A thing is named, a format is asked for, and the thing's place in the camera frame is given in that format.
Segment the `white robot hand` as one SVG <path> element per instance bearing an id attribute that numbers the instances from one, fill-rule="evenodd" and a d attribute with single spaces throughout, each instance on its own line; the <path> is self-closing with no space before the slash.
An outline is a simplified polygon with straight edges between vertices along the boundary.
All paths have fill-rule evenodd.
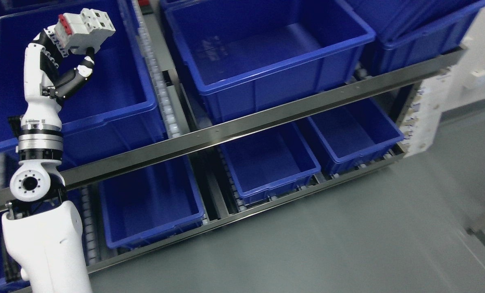
<path id="1" fill-rule="evenodd" d="M 91 78 L 95 65 L 95 49 L 87 48 L 79 65 L 57 78 L 59 65 L 69 55 L 69 50 L 62 47 L 54 28 L 44 28 L 34 38 L 34 43 L 28 44 L 23 66 L 23 88 L 27 102 L 23 122 L 61 122 L 61 106 L 56 100 L 67 100 L 75 95 Z M 47 95 L 43 93 L 45 88 L 49 89 Z"/>

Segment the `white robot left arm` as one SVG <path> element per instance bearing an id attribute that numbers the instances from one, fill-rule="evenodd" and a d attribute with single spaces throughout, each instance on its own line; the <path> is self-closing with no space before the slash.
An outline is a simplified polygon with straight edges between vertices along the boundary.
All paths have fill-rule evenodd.
<path id="1" fill-rule="evenodd" d="M 70 51 L 62 44 L 72 31 L 54 26 L 41 30 L 27 45 L 24 61 L 23 115 L 8 122 L 18 139 L 19 168 L 2 216 L 8 255 L 34 293 L 91 293 L 84 256 L 83 222 L 67 197 L 62 162 L 63 135 L 59 112 L 93 74 L 94 48 L 84 50 L 78 67 L 60 75 L 58 67 Z"/>

